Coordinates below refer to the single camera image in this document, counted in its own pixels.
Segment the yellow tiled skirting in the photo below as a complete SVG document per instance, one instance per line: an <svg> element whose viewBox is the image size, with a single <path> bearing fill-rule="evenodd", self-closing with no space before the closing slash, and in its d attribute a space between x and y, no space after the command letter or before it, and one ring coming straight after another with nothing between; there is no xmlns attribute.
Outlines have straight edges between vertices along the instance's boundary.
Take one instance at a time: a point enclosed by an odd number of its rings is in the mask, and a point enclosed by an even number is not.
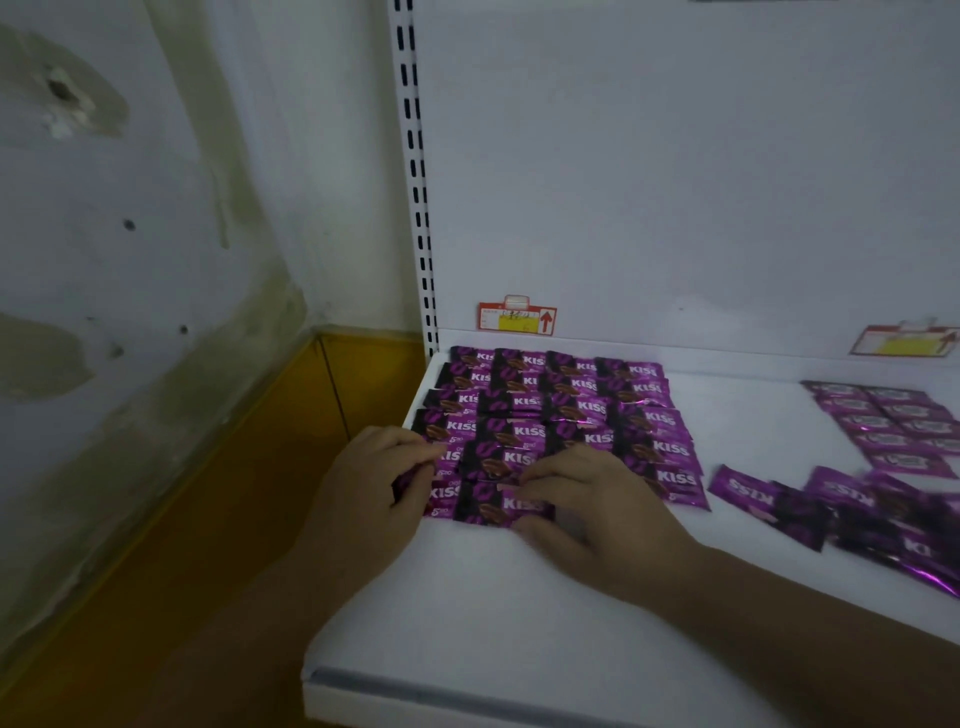
<svg viewBox="0 0 960 728"><path fill-rule="evenodd" d="M311 341L26 667L0 725L116 725L118 704L292 544L348 435L402 423L424 367L418 336ZM285 686L271 725L301 716L300 685Z"/></svg>

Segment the yellow label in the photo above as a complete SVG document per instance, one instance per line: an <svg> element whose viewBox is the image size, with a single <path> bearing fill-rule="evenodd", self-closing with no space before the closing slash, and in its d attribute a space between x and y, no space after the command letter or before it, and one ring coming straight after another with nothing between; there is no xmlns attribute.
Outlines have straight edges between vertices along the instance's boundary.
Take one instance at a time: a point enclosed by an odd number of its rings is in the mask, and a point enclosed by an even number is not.
<svg viewBox="0 0 960 728"><path fill-rule="evenodd" d="M522 311L504 311L500 314L500 330L516 331L518 333L537 333L540 327L540 317L531 316Z"/></svg>
<svg viewBox="0 0 960 728"><path fill-rule="evenodd" d="M941 340L921 336L903 336L887 339L876 353L885 356L937 356Z"/></svg>

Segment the person's left hand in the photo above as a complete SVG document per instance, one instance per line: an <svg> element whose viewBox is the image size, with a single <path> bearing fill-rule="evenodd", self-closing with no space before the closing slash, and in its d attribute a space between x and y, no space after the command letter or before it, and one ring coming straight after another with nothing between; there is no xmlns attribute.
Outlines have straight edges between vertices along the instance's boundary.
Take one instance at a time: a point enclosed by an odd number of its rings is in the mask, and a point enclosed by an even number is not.
<svg viewBox="0 0 960 728"><path fill-rule="evenodd" d="M445 450L445 444L428 444L402 427L367 427L337 455L293 553L317 565L341 602L373 581L410 543L430 498L432 461ZM413 482L394 505L391 485L416 466Z"/></svg>

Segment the forearm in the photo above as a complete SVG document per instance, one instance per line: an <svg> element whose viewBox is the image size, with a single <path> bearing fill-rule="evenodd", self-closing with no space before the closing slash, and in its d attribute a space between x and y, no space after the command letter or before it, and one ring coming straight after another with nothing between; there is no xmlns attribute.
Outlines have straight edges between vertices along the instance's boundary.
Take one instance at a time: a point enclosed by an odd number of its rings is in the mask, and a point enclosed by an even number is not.
<svg viewBox="0 0 960 728"><path fill-rule="evenodd" d="M136 728L233 724L269 712L303 653L350 594L322 563L291 551L261 573L157 674Z"/></svg>
<svg viewBox="0 0 960 728"><path fill-rule="evenodd" d="M729 554L647 606L812 723L960 725L956 645Z"/></svg>

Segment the hand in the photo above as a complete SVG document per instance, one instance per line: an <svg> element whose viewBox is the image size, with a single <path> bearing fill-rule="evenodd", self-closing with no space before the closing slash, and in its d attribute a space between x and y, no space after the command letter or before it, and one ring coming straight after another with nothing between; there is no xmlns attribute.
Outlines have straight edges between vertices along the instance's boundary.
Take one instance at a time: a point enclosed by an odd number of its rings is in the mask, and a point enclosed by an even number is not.
<svg viewBox="0 0 960 728"><path fill-rule="evenodd" d="M654 608L695 579L703 547L643 479L608 452L574 445L531 465L520 483L517 498L546 500L583 520L585 544L536 516L514 524L528 543L577 581Z"/></svg>
<svg viewBox="0 0 960 728"><path fill-rule="evenodd" d="M293 553L321 570L341 603L410 543L430 498L432 461L445 450L445 444L430 445L402 427L367 427L337 455ZM394 505L392 483L416 466L413 482Z"/></svg>

